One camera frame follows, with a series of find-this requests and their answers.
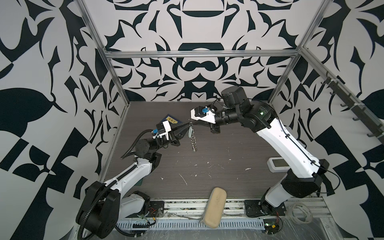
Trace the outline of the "pale green key tag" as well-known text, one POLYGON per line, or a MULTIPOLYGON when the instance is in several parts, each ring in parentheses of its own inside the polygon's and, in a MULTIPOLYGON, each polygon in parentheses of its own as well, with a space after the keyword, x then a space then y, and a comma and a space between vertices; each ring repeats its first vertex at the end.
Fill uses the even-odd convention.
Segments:
POLYGON ((190 125, 190 127, 189 127, 189 132, 188 132, 188 136, 189 136, 189 138, 191 139, 191 138, 193 137, 193 135, 194 135, 194 129, 193 129, 192 125, 190 125))

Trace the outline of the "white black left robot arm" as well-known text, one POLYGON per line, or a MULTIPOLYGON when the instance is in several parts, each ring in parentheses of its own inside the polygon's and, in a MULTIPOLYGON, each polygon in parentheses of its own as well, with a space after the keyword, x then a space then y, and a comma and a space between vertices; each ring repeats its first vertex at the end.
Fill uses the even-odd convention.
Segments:
POLYGON ((145 214, 150 197, 141 192, 125 195, 140 180, 152 173, 159 165, 162 155, 158 150, 179 146, 192 123, 172 125, 164 121, 155 130, 144 130, 121 157, 133 156, 134 162, 117 176, 105 181, 96 181, 88 187, 76 217, 79 225, 77 238, 88 240, 108 236, 119 220, 132 214, 145 214))

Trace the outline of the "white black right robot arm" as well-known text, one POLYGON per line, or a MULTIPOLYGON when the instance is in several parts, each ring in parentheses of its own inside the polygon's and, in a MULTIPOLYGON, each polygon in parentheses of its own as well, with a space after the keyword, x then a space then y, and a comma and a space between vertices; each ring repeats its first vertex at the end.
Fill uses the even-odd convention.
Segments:
POLYGON ((207 123, 212 133, 220 127, 240 123, 269 143, 290 167, 285 177, 269 188, 258 205, 256 217, 277 215, 278 208, 290 198, 304 198, 318 192, 329 170, 329 162, 310 154, 285 128, 274 108, 263 101, 252 104, 242 87, 222 91, 224 106, 214 104, 191 110, 191 118, 207 123))

